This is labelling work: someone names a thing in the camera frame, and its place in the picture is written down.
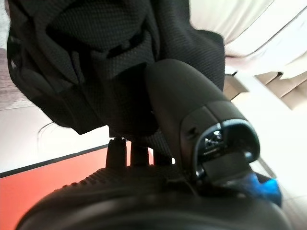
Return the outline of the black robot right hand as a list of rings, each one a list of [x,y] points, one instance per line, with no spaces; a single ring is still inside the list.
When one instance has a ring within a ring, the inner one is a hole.
[[[145,72],[153,114],[175,163],[135,165],[123,139],[110,142],[106,167],[34,205],[19,230],[290,230],[274,179],[255,173],[255,129],[192,66],[173,59]]]

